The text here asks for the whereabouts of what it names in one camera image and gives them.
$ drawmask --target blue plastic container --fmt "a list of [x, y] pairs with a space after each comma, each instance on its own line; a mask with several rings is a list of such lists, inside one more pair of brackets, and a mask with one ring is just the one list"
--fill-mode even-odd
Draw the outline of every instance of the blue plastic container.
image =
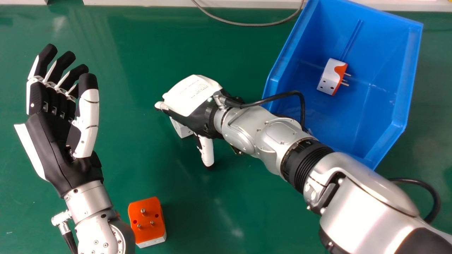
[[[299, 90], [313, 136], [375, 169], [405, 130], [422, 24], [347, 0], [309, 0], [271, 70], [263, 97]], [[329, 58], [349, 87], [317, 91]], [[296, 97], [265, 105], [299, 119]]]

